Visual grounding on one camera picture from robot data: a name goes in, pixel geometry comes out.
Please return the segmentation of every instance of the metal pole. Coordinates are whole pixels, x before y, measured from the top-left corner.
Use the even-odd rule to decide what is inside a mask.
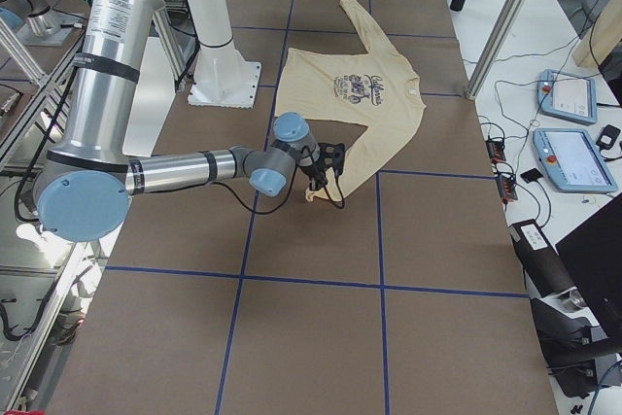
[[[175,74],[175,80],[179,80],[184,73],[184,58],[182,57],[182,50],[175,38],[173,28],[169,23],[168,14],[166,9],[158,10],[154,13],[154,25],[159,41],[162,43],[162,48],[168,61],[171,64],[173,73]]]
[[[501,46],[503,45],[503,42],[505,41],[505,38],[507,37],[507,34],[509,33],[509,30],[518,16],[524,2],[525,0],[505,1],[505,4],[501,9],[501,13],[497,18],[497,22],[493,27],[493,32],[484,47],[484,52],[479,57],[475,70],[473,71],[470,81],[468,82],[468,86],[465,89],[465,97],[467,99],[475,99],[477,93],[484,85],[486,77],[488,76],[493,63],[497,59]]]
[[[19,68],[28,77],[28,80],[37,86],[44,84],[46,72],[43,71],[2,18],[0,18],[0,44],[5,47],[9,55],[17,62]]]
[[[192,105],[253,107],[261,64],[235,48],[225,0],[188,0],[201,43],[194,69]]]

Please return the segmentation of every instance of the graphic print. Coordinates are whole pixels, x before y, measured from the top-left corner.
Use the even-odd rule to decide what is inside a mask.
[[[352,104],[361,104],[366,99],[374,106],[380,106],[385,87],[378,75],[344,75],[334,79],[334,95]]]

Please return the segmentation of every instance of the label sticker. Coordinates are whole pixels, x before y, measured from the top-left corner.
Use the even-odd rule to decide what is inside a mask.
[[[521,230],[523,230],[525,238],[534,250],[541,250],[542,248],[548,247],[546,240],[544,240],[535,225],[523,225]]]
[[[132,7],[123,0],[93,0],[86,35],[124,44]]]

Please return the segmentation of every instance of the shirt sleeve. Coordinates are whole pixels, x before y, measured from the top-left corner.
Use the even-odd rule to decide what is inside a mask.
[[[361,42],[369,53],[388,53],[399,55],[395,46],[376,20],[367,12],[357,0],[340,0],[339,5],[344,10],[357,30]]]

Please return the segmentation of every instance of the white column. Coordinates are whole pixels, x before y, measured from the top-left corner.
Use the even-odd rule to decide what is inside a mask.
[[[188,0],[202,43],[194,70],[193,105],[253,107],[261,64],[247,62],[232,41],[225,0]]]

